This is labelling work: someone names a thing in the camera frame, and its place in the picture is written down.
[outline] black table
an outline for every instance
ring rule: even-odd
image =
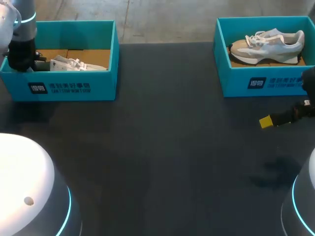
[[[304,98],[223,98],[212,45],[121,45],[115,102],[17,104],[0,87],[0,131],[48,151],[84,235],[282,235],[315,119],[261,130],[260,118]],[[264,169],[277,160],[280,178]]]

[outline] white shoelace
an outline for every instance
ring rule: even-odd
[[[265,33],[265,31],[258,31],[255,36],[245,36],[246,42],[248,44],[248,46],[253,47],[252,44],[256,45],[256,44],[265,44],[265,43],[269,43],[265,38],[260,37],[259,35]]]
[[[71,60],[70,64],[72,67],[78,68],[79,70],[87,70],[88,66],[81,62],[79,59],[69,59]]]

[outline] printed logo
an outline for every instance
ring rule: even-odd
[[[47,94],[48,91],[44,83],[29,83],[32,94]]]
[[[265,85],[266,77],[252,77],[248,84],[248,89],[262,89]]]

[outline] sneaker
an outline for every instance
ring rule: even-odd
[[[50,60],[50,71],[92,71],[107,70],[100,65],[86,64],[79,59],[67,59],[60,55]]]
[[[304,33],[282,33],[277,29],[259,31],[255,36],[230,45],[231,54],[248,64],[257,64],[263,59],[273,59],[281,63],[297,64],[298,55],[304,47]]]

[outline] robotic arm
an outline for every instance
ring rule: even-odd
[[[34,0],[0,0],[0,50],[9,66],[25,72],[35,70],[36,12]]]

